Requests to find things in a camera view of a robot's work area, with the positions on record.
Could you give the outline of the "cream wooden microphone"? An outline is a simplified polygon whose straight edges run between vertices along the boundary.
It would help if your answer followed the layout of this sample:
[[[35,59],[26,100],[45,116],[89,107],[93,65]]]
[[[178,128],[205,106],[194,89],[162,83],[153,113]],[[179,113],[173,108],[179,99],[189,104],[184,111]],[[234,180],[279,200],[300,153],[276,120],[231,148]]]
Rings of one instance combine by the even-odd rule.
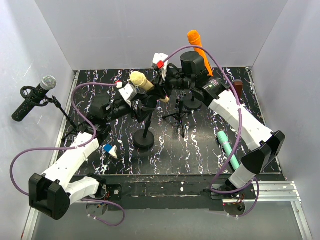
[[[154,85],[152,82],[150,82],[144,73],[139,71],[133,71],[130,74],[130,82],[133,83],[134,86],[139,87],[146,91],[146,94],[148,96],[153,96],[157,100],[160,100],[164,103],[169,102],[169,97],[167,96],[165,89],[162,85],[157,83]]]

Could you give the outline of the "black round-base stand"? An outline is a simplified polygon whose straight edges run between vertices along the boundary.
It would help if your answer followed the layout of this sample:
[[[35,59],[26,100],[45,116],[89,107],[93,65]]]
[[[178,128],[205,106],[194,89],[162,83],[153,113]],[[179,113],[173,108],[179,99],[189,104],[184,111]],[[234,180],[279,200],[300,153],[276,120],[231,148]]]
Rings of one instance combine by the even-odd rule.
[[[134,100],[139,100],[137,110],[134,112],[135,119],[141,123],[146,119],[144,129],[137,130],[133,135],[133,145],[136,149],[148,150],[155,143],[154,134],[149,130],[152,122],[153,112],[157,106],[160,94],[155,87],[146,93],[138,93]]]
[[[191,111],[197,111],[202,107],[202,102],[197,100],[193,93],[189,94],[184,101],[184,106],[186,109]]]

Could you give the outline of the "black tripod microphone stand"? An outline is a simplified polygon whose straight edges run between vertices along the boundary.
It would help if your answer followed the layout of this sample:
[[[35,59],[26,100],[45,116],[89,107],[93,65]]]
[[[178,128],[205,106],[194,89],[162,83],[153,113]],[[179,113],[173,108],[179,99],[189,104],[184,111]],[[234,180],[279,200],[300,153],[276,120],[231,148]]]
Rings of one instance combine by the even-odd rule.
[[[170,118],[170,117],[174,118],[177,121],[178,126],[181,127],[181,131],[182,131],[181,137],[185,138],[185,127],[183,124],[183,118],[186,115],[188,116],[192,114],[192,112],[190,110],[184,110],[184,95],[180,95],[178,97],[178,99],[176,100],[175,108],[177,109],[177,112],[169,115],[163,115],[162,119],[166,120],[167,118]]]

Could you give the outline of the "orange microphone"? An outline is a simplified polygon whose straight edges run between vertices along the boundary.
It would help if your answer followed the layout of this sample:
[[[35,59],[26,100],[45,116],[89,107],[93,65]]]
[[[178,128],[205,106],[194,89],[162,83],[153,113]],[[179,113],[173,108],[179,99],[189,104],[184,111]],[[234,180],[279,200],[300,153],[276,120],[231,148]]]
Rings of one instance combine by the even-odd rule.
[[[188,42],[189,42],[190,45],[198,46],[198,47],[201,47],[201,48],[203,47],[201,36],[200,36],[200,34],[198,33],[197,30],[193,29],[193,30],[189,31],[187,33],[187,38],[188,38]],[[208,75],[212,77],[213,76],[213,70],[212,70],[211,65],[210,65],[210,63],[208,61],[206,53],[202,49],[197,48],[197,47],[195,47],[194,50],[196,52],[198,52],[200,56],[203,57],[204,65],[205,65],[206,69],[208,70]]]

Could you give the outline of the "mint green toy microphone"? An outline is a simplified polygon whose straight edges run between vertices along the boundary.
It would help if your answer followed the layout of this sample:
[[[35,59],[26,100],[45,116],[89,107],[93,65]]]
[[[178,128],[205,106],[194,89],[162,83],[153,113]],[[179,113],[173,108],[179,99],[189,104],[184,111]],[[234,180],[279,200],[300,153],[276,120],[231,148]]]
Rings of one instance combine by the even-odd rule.
[[[217,139],[218,139],[218,142],[220,143],[220,145],[222,146],[226,156],[229,157],[230,154],[232,153],[232,147],[229,143],[228,136],[225,134],[225,132],[219,131],[217,133]],[[233,155],[231,157],[229,163],[231,164],[234,171],[240,167],[239,161],[235,155]]]

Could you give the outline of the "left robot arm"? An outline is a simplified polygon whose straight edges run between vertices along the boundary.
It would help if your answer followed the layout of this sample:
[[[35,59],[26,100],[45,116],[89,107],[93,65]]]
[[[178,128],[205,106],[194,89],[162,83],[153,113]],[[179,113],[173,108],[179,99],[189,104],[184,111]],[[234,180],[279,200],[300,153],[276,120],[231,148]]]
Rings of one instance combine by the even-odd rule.
[[[81,180],[72,182],[77,170],[88,160],[108,137],[110,123],[126,115],[142,122],[153,107],[150,96],[143,93],[128,93],[121,89],[114,102],[107,94],[93,98],[87,120],[79,125],[78,135],[70,149],[42,174],[33,174],[28,182],[29,205],[51,217],[61,219],[69,207],[86,197],[95,202],[109,196],[106,180],[89,173]]]

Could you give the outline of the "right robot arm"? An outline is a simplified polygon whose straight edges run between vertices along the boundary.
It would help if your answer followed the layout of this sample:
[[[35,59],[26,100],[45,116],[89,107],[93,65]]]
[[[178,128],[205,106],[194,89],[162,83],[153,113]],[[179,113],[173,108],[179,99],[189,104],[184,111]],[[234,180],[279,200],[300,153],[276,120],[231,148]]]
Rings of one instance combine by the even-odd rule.
[[[247,111],[240,104],[232,85],[209,76],[204,58],[198,52],[183,53],[180,57],[181,68],[176,70],[169,67],[169,59],[169,55],[155,53],[152,60],[153,68],[160,74],[160,79],[154,81],[160,98],[169,97],[172,90],[190,90],[197,100],[237,130],[236,141],[244,140],[249,148],[240,166],[225,182],[225,188],[212,189],[214,193],[237,199],[254,177],[278,156],[286,136],[280,130],[272,131]]]

